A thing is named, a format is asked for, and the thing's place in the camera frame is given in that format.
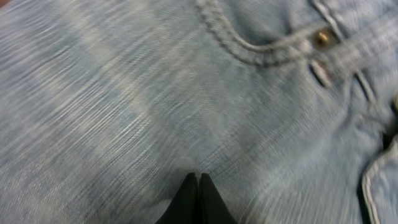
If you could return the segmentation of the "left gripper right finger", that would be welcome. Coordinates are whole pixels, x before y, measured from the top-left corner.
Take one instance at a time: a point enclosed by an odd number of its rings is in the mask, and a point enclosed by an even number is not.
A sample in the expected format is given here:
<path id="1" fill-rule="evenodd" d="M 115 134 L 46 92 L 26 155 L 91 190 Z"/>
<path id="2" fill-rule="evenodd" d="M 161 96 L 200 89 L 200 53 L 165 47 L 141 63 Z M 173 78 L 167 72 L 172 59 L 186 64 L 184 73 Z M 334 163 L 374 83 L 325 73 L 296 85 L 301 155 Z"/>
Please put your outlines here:
<path id="1" fill-rule="evenodd" d="M 200 177 L 198 201 L 203 224 L 237 224 L 209 174 Z"/>

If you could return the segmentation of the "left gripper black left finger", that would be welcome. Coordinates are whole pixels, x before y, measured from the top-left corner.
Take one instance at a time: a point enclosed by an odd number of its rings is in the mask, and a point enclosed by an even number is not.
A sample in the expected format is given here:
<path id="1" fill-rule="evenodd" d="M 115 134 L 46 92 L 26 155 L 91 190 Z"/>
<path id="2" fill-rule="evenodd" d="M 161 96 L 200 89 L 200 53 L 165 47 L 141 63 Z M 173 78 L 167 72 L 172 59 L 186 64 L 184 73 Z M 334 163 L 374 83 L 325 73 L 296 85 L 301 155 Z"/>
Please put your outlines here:
<path id="1" fill-rule="evenodd" d="M 189 173 L 156 224 L 194 224 L 197 215 L 197 196 L 196 175 Z"/>

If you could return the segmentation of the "light blue denim shorts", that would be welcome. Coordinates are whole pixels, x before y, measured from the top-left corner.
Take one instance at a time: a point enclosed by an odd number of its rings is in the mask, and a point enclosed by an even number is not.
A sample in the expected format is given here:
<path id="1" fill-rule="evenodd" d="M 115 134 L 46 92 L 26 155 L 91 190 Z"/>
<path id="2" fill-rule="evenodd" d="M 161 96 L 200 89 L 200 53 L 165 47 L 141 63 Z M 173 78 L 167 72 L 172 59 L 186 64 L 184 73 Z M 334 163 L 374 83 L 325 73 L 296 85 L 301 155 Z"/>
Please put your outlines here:
<path id="1" fill-rule="evenodd" d="M 397 222 L 397 2 L 9 1 L 1 222 Z"/>

